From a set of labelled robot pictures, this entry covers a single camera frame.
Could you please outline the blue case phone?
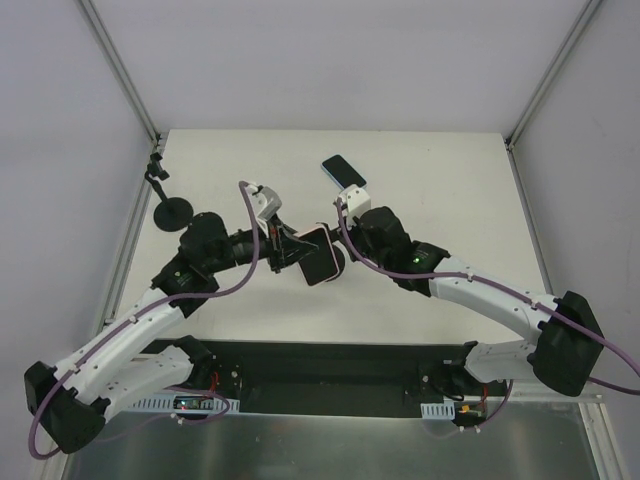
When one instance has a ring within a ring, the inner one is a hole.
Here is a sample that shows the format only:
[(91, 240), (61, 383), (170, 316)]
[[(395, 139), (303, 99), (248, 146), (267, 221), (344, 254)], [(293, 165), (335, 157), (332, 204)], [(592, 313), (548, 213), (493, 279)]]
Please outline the blue case phone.
[(341, 155), (336, 154), (321, 163), (321, 169), (342, 190), (356, 185), (365, 188), (365, 178)]

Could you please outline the black phone stand two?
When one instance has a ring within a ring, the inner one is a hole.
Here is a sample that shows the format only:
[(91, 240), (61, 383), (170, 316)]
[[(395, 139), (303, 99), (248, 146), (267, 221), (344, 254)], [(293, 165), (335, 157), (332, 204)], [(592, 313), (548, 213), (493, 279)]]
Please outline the black phone stand two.
[(346, 267), (346, 258), (343, 251), (335, 244), (332, 244), (327, 250), (325, 259), (331, 266), (332, 271), (331, 274), (327, 275), (325, 281), (331, 282), (337, 280), (344, 273)]

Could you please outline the black phone stand one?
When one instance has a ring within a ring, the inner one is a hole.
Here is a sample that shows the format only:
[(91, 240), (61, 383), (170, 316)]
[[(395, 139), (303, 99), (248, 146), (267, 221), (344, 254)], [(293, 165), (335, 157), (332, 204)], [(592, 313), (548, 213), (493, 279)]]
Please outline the black phone stand one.
[(162, 159), (159, 152), (150, 155), (144, 179), (159, 198), (159, 204), (153, 212), (156, 227), (164, 232), (177, 232), (188, 226), (194, 211), (191, 203), (186, 199), (166, 195), (161, 182), (167, 180), (170, 175), (161, 166)]

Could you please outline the pink case phone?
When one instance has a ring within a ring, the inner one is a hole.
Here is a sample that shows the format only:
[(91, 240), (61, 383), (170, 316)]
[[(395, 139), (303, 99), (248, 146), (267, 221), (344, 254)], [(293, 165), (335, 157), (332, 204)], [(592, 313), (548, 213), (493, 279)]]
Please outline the pink case phone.
[(317, 253), (311, 254), (298, 262), (307, 285), (312, 287), (325, 283), (327, 275), (332, 273), (331, 266), (325, 259), (327, 250), (333, 244), (328, 226), (323, 223), (317, 223), (313, 228), (297, 235), (304, 241), (314, 243), (319, 247)]

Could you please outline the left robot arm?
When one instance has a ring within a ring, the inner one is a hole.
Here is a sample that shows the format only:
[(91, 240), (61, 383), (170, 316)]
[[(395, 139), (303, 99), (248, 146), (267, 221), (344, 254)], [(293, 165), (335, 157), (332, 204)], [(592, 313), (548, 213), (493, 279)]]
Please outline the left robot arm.
[(215, 276), (247, 265), (251, 276), (266, 259), (280, 271), (318, 252), (279, 219), (266, 229), (253, 222), (248, 231), (228, 234), (222, 218), (196, 215), (180, 237), (177, 254), (153, 278), (132, 309), (85, 346), (53, 366), (38, 361), (24, 375), (27, 406), (33, 415), (30, 454), (36, 432), (44, 429), (58, 450), (70, 454), (92, 442), (121, 411), (161, 389), (203, 390), (211, 377), (212, 354), (195, 338), (183, 337), (152, 359), (130, 362), (165, 331), (186, 320), (205, 302), (240, 290), (245, 281), (223, 290)]

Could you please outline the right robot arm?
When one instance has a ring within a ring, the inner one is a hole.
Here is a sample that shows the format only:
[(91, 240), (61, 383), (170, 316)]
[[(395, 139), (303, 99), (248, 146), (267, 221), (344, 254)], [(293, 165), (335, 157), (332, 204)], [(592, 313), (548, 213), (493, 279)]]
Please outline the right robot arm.
[(507, 286), (452, 256), (410, 238), (388, 207), (352, 213), (336, 204), (340, 236), (353, 259), (399, 287), (466, 307), (518, 335), (499, 344), (466, 344), (450, 369), (452, 387), (473, 394), (494, 380), (535, 378), (551, 390), (579, 396), (603, 350), (602, 331), (588, 301)]

